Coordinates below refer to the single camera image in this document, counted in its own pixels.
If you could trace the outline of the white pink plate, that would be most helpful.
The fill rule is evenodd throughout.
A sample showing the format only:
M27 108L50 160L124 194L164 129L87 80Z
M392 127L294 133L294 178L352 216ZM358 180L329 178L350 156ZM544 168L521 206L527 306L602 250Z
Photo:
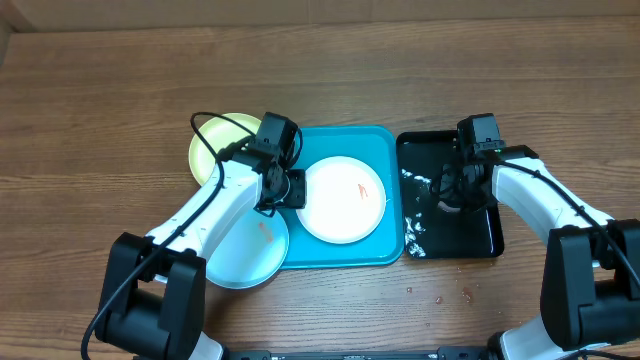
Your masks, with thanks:
M361 160L333 156L305 172L306 205L296 211L305 230L337 245L360 241L381 223L386 191L378 174Z

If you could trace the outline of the light blue plate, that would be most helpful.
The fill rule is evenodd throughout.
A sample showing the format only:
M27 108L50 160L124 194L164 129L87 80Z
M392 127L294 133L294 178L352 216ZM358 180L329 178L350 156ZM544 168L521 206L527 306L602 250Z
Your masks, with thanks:
M241 217L207 261L206 278L223 288L260 285L281 268L289 248L289 231L280 213L267 217L252 211Z

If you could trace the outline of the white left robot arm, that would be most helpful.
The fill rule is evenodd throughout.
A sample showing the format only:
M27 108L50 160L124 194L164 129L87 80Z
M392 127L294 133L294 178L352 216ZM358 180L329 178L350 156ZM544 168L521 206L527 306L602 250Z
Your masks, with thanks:
M99 308L81 343L92 337L141 359L222 359L224 347L203 331L206 264L248 212L300 209L300 140L248 137L215 154L210 180L145 236L113 243Z

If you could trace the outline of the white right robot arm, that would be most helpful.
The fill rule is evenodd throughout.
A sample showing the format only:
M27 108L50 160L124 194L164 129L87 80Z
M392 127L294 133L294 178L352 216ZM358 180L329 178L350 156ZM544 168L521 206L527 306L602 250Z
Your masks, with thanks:
M638 220L616 220L591 207L526 146L459 155L430 191L446 211L501 203L546 246L539 315L494 335L489 355L584 359L638 339Z

